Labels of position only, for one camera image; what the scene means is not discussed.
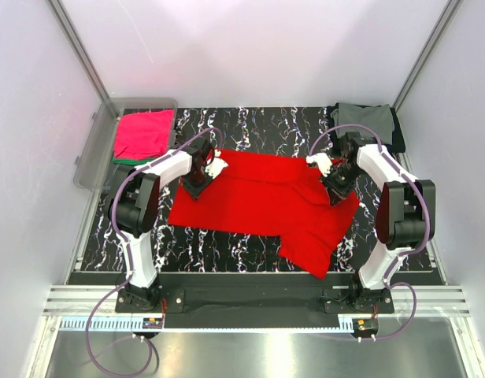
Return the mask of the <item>red t shirt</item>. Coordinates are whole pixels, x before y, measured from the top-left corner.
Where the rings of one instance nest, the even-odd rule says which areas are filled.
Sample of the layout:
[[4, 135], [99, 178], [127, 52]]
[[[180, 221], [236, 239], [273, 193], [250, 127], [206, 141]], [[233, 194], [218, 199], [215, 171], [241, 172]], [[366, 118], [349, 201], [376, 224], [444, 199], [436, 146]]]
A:
[[350, 228], [355, 194], [331, 205], [320, 171], [303, 157], [222, 150], [221, 174], [194, 200], [179, 187], [168, 223], [210, 231], [278, 236], [279, 255], [318, 279]]

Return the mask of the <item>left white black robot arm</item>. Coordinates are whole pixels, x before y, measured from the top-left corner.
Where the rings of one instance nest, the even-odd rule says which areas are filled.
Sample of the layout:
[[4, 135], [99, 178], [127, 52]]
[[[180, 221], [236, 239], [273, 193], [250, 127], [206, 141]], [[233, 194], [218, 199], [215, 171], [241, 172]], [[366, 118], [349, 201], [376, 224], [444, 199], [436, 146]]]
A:
[[159, 275], [151, 252], [161, 189], [179, 181], [194, 200], [228, 167], [221, 152], [199, 137], [139, 166], [119, 165], [105, 212], [124, 252], [125, 279], [117, 286], [119, 311], [164, 310]]

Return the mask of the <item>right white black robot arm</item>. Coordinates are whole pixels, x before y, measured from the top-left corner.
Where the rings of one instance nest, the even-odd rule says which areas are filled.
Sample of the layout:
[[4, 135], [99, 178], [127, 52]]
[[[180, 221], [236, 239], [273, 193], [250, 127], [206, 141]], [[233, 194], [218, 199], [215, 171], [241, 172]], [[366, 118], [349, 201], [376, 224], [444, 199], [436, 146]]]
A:
[[407, 172], [377, 137], [363, 138], [357, 132], [347, 132], [340, 143], [338, 162], [326, 153], [313, 154], [307, 161], [320, 170], [331, 206], [347, 200], [362, 174], [380, 190], [376, 245], [340, 299], [354, 312], [372, 312], [389, 300], [391, 278], [404, 259], [421, 252], [432, 239], [436, 186]]

